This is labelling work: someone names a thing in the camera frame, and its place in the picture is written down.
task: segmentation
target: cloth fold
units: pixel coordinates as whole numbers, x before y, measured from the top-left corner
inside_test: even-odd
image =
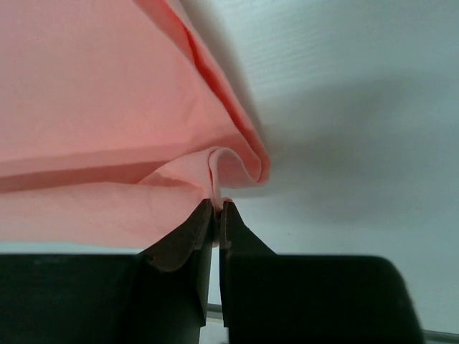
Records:
[[[0,4],[0,239],[147,247],[270,161],[180,3]]]

